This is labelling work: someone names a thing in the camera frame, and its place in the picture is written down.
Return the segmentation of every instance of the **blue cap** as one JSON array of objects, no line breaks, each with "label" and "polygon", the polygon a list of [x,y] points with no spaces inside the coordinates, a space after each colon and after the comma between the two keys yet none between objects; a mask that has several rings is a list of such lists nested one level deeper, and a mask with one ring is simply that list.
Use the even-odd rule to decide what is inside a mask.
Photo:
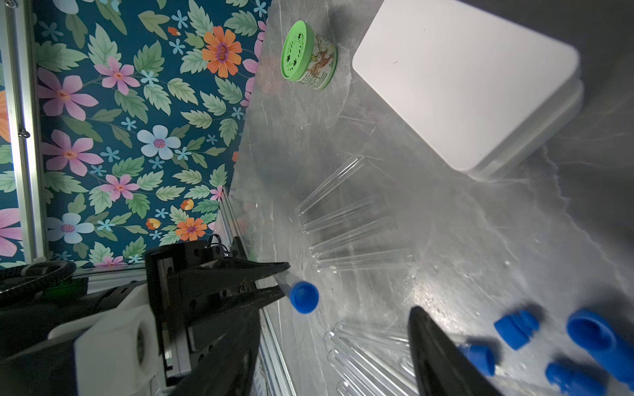
[{"label": "blue cap", "polygon": [[562,395],[569,396],[604,396],[605,387],[583,373],[558,363],[546,367],[548,382],[559,386]]},{"label": "blue cap", "polygon": [[319,291],[312,283],[301,281],[293,285],[288,298],[300,314],[310,314],[319,303]]},{"label": "blue cap", "polygon": [[489,347],[465,344],[459,345],[458,349],[482,375],[487,377],[495,375],[495,358]]},{"label": "blue cap", "polygon": [[533,331],[539,331],[540,329],[537,319],[525,310],[506,315],[495,322],[493,326],[500,337],[502,337],[502,340],[514,350],[518,350],[528,344],[533,336]]}]

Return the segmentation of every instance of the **orange flower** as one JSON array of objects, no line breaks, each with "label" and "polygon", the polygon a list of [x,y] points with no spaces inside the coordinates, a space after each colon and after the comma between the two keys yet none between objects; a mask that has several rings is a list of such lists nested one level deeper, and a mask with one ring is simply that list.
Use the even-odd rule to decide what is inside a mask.
[{"label": "orange flower", "polygon": [[202,50],[202,58],[209,61],[207,68],[210,72],[218,72],[218,76],[222,78],[236,75],[238,67],[242,63],[242,58],[237,55],[242,52],[242,45],[235,41],[236,35],[229,29],[223,33],[220,26],[214,27],[214,33],[205,33],[205,42],[209,44],[207,48]]},{"label": "orange flower", "polygon": [[9,137],[9,109],[6,107],[6,94],[0,91],[0,136],[7,142],[11,142]]},{"label": "orange flower", "polygon": [[194,201],[193,200],[185,200],[181,204],[181,209],[183,209],[183,210],[189,210],[189,209],[192,209],[193,207],[194,207]]},{"label": "orange flower", "polygon": [[157,219],[148,219],[148,221],[145,222],[145,225],[148,226],[148,229],[157,229],[160,227],[160,221]]},{"label": "orange flower", "polygon": [[176,235],[181,237],[181,241],[195,241],[202,238],[202,236],[205,235],[204,230],[207,229],[207,225],[203,223],[202,219],[196,219],[196,221],[194,221],[193,217],[187,219],[186,222],[181,221],[177,227]]}]

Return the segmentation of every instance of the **marble tabletop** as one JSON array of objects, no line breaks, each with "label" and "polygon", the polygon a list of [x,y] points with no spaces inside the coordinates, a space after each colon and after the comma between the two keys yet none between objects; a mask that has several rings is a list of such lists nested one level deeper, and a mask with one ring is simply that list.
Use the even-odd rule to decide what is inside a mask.
[{"label": "marble tabletop", "polygon": [[[498,373],[536,386],[531,394],[551,392],[551,360],[593,364],[566,335],[572,312],[590,307],[634,333],[634,2],[469,1],[577,47],[586,87],[581,114],[494,184],[451,170],[352,70],[381,2],[273,2],[235,165],[229,199],[253,258],[290,262],[321,293],[310,315],[286,300],[268,307],[297,394],[336,394],[323,335],[337,321],[403,327],[414,305],[448,333],[493,338],[501,315],[530,307],[541,330],[519,352],[500,345]],[[322,91],[280,73],[282,44],[300,19],[339,51]],[[415,43],[398,26],[388,34]],[[311,270],[305,251],[318,240],[299,232],[294,208],[356,154],[367,172],[333,191],[332,205],[386,197],[399,238],[414,247],[409,270]],[[609,381],[610,394],[627,394]]]}]

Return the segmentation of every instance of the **green lid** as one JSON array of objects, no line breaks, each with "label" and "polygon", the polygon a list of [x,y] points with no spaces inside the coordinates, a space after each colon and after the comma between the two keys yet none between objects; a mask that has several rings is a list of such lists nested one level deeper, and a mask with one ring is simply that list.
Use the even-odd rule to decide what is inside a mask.
[{"label": "green lid", "polygon": [[304,21],[297,21],[286,37],[281,52],[281,74],[291,81],[299,80],[313,54],[314,35],[311,27]]}]

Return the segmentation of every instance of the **white plastic box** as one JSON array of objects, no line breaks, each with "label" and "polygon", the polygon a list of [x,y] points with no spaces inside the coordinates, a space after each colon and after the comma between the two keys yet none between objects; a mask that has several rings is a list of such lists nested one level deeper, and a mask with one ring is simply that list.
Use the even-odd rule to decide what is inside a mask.
[{"label": "white plastic box", "polygon": [[479,181],[505,176],[583,104],[572,46],[455,0],[385,0],[353,68]]}]

